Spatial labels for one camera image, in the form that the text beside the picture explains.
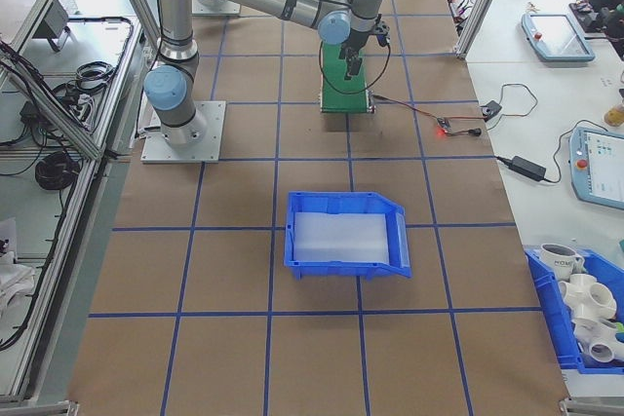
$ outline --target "grid floor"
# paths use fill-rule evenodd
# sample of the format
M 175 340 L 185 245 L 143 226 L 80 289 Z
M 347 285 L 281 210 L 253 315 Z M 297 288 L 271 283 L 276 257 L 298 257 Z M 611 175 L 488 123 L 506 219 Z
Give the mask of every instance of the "grid floor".
M 382 13 L 393 55 L 374 91 L 478 116 L 446 0 Z M 68 393 L 81 411 L 559 414 L 565 385 L 487 137 L 439 137 L 396 104 L 321 115 L 314 31 L 246 8 L 194 28 L 195 98 L 228 101 L 222 159 L 146 166 L 136 150 Z M 366 52 L 371 79 L 384 52 Z M 413 278 L 296 281 L 291 190 L 403 205 Z

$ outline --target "control tablet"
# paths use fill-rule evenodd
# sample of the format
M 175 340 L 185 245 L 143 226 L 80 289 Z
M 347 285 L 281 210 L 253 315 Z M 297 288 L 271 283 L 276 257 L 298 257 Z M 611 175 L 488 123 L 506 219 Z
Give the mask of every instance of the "control tablet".
M 567 15 L 524 14 L 522 27 L 543 60 L 588 62 L 595 58 L 582 30 Z
M 624 135 L 577 128 L 569 140 L 572 186 L 586 202 L 624 209 Z

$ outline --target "blue container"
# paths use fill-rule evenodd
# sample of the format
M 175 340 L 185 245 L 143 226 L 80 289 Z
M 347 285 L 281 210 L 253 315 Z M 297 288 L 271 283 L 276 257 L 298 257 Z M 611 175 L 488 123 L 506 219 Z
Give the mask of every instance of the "blue container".
M 578 250 L 578 253 L 585 257 L 587 273 L 613 293 L 618 306 L 616 317 L 624 321 L 624 270 L 592 250 Z M 619 361 L 597 362 L 581 353 L 574 338 L 570 310 L 559 293 L 553 270 L 539 260 L 539 248 L 526 249 L 526 257 L 561 369 L 576 369 L 583 374 L 624 374 L 624 364 Z
M 300 262 L 294 254 L 294 214 L 315 212 L 327 214 L 384 214 L 388 239 L 389 264 L 345 262 L 339 258 L 324 262 Z M 373 192 L 290 192 L 286 216 L 284 264 L 299 280 L 305 275 L 373 277 L 402 275 L 411 278 L 405 210 Z

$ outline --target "touchscreen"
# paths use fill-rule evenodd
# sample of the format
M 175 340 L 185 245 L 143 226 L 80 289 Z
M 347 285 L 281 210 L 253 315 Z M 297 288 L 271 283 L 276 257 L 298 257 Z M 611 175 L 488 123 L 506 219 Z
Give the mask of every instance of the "touchscreen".
M 565 16 L 531 17 L 537 31 L 542 33 L 540 41 L 552 56 L 585 56 L 587 50 L 569 20 Z
M 624 202 L 624 138 L 585 132 L 590 193 Z

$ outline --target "white table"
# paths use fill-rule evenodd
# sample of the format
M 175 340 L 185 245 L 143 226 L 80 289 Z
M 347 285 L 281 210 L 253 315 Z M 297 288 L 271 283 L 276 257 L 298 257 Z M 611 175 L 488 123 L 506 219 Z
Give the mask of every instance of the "white table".
M 493 0 L 467 56 L 468 68 L 481 105 L 499 100 L 505 83 L 527 85 L 539 99 L 524 118 L 504 117 L 489 132 L 498 156 L 516 155 L 547 168 L 557 177 L 553 153 L 559 135 L 587 119 L 604 125 L 603 115 L 620 101 L 624 64 L 607 41 L 591 41 L 596 59 L 585 64 L 546 64 L 539 60 L 520 27 L 530 2 L 539 13 L 571 14 L 574 0 Z M 507 88 L 503 113 L 524 113 L 533 104 L 526 90 Z M 523 244 L 545 242 L 590 248 L 613 263 L 624 265 L 618 242 L 624 239 L 624 211 L 579 201 L 570 183 L 569 151 L 564 138 L 558 161 L 562 181 L 536 183 L 501 165 L 501 175 Z M 564 371 L 573 397 L 620 397 L 624 376 L 581 375 Z

